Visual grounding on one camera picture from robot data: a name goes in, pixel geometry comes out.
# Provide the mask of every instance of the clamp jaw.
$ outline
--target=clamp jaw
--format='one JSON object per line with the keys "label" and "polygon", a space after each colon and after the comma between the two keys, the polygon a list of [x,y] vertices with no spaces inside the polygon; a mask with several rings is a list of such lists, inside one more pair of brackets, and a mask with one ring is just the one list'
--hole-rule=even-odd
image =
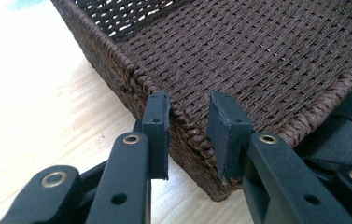
{"label": "clamp jaw", "polygon": [[254,133],[252,122],[227,94],[212,91],[208,135],[218,175],[243,179],[254,223],[352,223],[352,166],[334,175],[308,167],[272,133]]}

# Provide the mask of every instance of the brown wicker basket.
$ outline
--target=brown wicker basket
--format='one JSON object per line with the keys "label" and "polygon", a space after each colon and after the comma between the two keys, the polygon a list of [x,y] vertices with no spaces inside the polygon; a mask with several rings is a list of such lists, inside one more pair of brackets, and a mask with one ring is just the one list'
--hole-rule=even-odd
{"label": "brown wicker basket", "polygon": [[223,185],[205,131],[210,91],[256,131],[296,146],[352,91],[352,0],[52,0],[87,59],[137,118],[172,98],[170,155],[214,201]]}

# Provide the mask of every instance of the wooden table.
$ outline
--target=wooden table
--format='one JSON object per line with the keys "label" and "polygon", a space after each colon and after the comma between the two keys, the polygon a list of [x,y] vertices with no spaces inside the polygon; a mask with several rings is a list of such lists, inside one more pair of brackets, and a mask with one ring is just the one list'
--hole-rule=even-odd
{"label": "wooden table", "polygon": [[[51,2],[20,6],[0,1],[0,219],[34,174],[55,164],[83,173],[134,125]],[[214,203],[169,162],[170,180],[152,183],[152,223],[252,223],[241,190]]]}

